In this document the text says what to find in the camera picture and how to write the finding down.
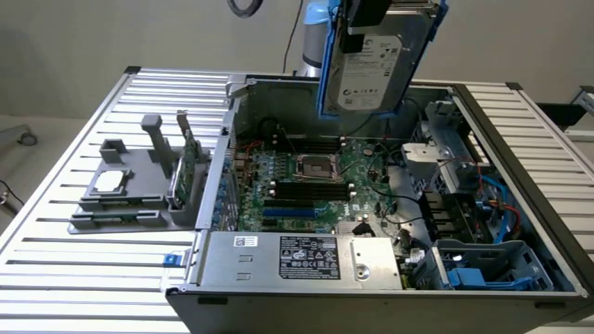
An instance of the floor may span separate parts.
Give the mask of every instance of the floor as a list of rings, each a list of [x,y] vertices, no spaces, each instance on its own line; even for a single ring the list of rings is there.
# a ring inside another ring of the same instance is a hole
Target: floor
[[[1,145],[0,179],[8,183],[16,195],[27,201],[87,120],[79,118],[0,116],[0,129],[23,123],[32,128],[39,142],[35,146],[23,146],[16,142]],[[12,217],[0,212],[0,233],[11,221]]]

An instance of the white wall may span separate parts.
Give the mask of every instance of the white wall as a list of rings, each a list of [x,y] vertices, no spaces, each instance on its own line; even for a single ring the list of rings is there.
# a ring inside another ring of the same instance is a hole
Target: white wall
[[[594,1],[450,5],[418,77],[518,81],[547,101],[594,84]],[[268,0],[239,19],[224,0],[0,0],[0,113],[88,117],[128,65],[279,72],[296,8]]]

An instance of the slotted metal table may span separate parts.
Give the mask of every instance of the slotted metal table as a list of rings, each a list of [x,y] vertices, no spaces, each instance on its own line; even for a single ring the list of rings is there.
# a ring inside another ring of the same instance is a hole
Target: slotted metal table
[[[121,138],[151,145],[147,113],[183,145],[175,112],[215,149],[228,110],[228,74],[143,68],[125,73],[0,237],[0,333],[187,333],[160,292],[163,255],[192,244],[192,232],[69,235],[68,218],[99,165],[99,145]],[[577,240],[594,253],[594,167],[521,90],[467,85]],[[183,269],[171,269],[180,280]],[[551,324],[538,334],[593,332],[594,317]]]

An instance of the blue pcie slot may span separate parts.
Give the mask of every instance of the blue pcie slot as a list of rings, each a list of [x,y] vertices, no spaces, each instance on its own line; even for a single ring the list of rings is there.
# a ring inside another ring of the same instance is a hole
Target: blue pcie slot
[[[315,218],[314,209],[264,209],[264,217]]]

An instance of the blue cable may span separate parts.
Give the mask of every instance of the blue cable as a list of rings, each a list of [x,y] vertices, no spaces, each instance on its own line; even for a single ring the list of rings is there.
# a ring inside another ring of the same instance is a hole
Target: blue cable
[[[483,175],[483,181],[487,181],[492,186],[495,186],[500,190],[500,197],[503,199],[503,203],[507,203],[507,188],[503,184],[498,183],[492,178]],[[500,219],[500,229],[498,236],[494,240],[494,244],[499,244],[503,241],[503,236],[507,231],[507,213],[503,212],[503,218]]]

